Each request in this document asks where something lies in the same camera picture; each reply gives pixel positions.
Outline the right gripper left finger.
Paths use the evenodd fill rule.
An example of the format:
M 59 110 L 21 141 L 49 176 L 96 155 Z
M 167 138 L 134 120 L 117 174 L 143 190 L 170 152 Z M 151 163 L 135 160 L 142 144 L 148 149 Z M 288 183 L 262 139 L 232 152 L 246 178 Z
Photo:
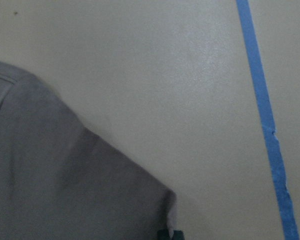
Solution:
M 168 229 L 161 229 L 157 232 L 157 240 L 170 240 L 170 233 Z

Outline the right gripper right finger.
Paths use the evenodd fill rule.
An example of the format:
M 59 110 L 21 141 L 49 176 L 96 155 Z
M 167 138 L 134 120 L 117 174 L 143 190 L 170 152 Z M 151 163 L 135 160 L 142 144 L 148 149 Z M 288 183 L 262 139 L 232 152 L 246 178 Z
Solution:
M 184 240 L 184 233 L 182 230 L 174 230 L 172 240 Z

